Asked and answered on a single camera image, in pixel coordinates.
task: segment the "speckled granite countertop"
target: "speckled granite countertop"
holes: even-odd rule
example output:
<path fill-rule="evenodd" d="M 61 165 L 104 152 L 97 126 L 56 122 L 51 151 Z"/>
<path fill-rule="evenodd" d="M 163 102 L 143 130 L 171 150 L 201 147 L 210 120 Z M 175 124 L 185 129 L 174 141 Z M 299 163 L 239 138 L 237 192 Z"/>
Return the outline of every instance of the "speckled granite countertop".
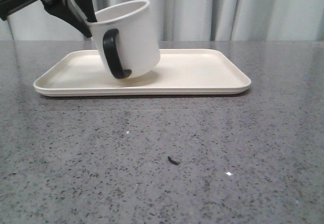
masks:
<path fill-rule="evenodd" d="M 0 42 L 0 223 L 324 223 L 324 43 L 160 47 L 219 50 L 252 87 L 47 98 L 33 81 L 91 42 Z"/>

